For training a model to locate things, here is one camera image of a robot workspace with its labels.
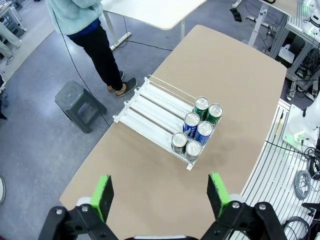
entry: black pants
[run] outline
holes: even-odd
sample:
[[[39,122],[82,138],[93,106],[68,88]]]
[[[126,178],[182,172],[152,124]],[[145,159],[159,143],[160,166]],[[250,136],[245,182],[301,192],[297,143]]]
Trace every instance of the black pants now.
[[[102,81],[117,91],[121,90],[123,85],[119,69],[109,47],[106,31],[101,27],[100,21],[98,27],[92,32],[70,37],[70,39],[78,46],[83,47],[92,59],[94,67]]]

